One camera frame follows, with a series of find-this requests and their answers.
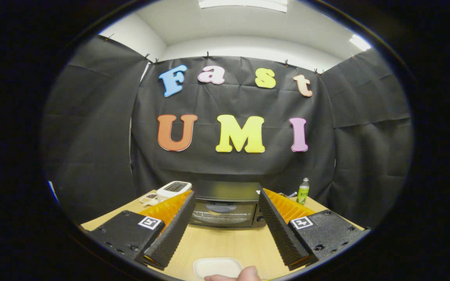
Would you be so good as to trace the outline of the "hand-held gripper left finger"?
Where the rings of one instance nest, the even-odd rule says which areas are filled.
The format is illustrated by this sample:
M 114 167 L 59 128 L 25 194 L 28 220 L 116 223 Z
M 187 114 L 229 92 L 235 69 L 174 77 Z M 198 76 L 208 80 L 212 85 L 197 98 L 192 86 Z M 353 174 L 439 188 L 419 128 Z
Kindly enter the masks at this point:
M 122 210 L 90 234 L 123 258 L 164 270 L 194 209 L 195 193 L 188 190 L 141 212 Z

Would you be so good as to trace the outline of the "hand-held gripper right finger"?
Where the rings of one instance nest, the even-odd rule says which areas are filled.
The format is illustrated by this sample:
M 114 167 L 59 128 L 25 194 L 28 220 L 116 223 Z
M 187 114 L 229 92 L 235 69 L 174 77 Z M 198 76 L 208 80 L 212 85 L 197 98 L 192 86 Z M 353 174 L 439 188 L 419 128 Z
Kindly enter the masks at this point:
M 370 231 L 332 210 L 316 212 L 267 189 L 259 194 L 259 207 L 289 270 L 334 256 Z

